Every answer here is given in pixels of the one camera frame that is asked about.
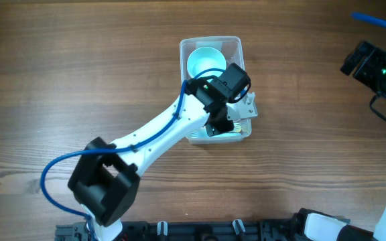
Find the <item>green plastic bowl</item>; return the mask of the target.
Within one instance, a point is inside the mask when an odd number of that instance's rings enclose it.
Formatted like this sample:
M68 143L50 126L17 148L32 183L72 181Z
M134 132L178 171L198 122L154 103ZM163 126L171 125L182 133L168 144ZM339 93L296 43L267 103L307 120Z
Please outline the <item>green plastic bowl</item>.
M187 72L193 78L220 76L227 63L223 54L212 47L201 47L194 50L187 59Z

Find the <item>pink plastic spoon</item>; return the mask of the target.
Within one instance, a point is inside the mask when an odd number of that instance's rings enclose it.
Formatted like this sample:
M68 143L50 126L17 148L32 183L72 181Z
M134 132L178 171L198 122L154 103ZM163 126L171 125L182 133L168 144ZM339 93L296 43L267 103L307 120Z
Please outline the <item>pink plastic spoon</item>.
M234 133L242 133L244 128L245 128L245 124L244 123L241 123L241 122L234 123L233 132Z

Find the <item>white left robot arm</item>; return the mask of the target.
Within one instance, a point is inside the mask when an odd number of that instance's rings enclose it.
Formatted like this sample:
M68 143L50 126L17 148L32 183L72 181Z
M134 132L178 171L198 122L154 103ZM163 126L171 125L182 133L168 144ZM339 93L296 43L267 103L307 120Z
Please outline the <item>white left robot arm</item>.
M233 131L227 106L240 101L250 87L250 77L236 64L220 76L200 74L183 81L174 105L140 129L112 143L100 137L91 141L68 188L89 216L92 240L114 240L121 234L121 216L135 201L141 176L179 140L201 128L209 137Z

